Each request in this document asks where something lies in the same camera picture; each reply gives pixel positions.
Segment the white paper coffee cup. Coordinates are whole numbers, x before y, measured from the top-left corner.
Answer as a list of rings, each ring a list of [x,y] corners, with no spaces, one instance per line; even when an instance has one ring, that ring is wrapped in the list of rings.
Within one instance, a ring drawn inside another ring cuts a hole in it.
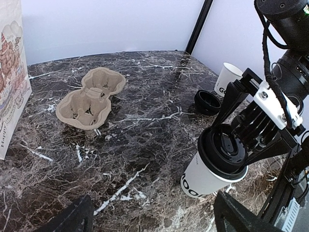
[[[236,66],[224,62],[216,81],[214,91],[221,97],[225,96],[227,85],[242,78],[243,71]]]

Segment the white paper takeout bag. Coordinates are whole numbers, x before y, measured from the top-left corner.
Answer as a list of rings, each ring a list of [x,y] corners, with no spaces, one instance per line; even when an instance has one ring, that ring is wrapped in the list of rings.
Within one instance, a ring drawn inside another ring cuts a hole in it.
[[[32,93],[23,41],[19,0],[0,2],[0,159]]]

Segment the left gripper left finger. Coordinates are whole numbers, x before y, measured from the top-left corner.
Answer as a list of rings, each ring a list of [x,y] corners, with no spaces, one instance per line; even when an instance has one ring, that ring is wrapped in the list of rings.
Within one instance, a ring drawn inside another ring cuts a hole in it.
[[[41,226],[42,232],[91,232],[94,206],[89,195],[81,196]]]

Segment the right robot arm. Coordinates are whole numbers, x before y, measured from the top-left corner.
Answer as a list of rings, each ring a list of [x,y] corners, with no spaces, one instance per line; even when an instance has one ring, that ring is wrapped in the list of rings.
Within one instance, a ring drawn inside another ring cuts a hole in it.
[[[257,0],[263,24],[265,79],[246,70],[229,82],[208,134],[207,154],[215,168],[233,174],[247,165],[284,154],[303,127],[309,94],[309,3]]]

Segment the black plastic cup lids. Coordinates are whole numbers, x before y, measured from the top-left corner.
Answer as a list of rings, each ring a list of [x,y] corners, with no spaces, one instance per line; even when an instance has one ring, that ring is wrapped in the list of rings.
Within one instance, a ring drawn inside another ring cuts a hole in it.
[[[209,91],[198,90],[194,101],[196,109],[203,115],[214,116],[221,110],[220,100]]]

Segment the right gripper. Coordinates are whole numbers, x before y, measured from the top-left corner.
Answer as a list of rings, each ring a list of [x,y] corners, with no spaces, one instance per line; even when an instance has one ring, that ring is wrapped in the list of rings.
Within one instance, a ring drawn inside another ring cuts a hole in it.
[[[247,68],[240,80],[227,85],[221,110],[213,122],[211,129],[218,131],[223,122],[247,98],[257,92],[250,81],[258,84],[262,79],[250,68]],[[255,103],[251,102],[242,110],[231,123],[232,134],[239,139],[248,153],[244,159],[243,167],[257,161],[287,154],[295,150],[299,143],[288,130],[279,130],[269,116]]]

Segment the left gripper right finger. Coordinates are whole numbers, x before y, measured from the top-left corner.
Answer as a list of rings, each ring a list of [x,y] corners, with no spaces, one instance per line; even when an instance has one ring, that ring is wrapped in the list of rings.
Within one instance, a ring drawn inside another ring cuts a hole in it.
[[[218,232],[276,232],[226,192],[219,191],[214,202],[215,225]]]

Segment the single black cup lid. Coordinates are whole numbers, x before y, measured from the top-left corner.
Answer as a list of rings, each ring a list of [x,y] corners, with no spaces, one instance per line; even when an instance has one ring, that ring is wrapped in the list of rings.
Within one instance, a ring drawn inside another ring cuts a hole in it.
[[[241,140],[232,134],[231,125],[206,128],[198,138],[197,148],[206,167],[216,175],[227,180],[245,175],[248,152]]]

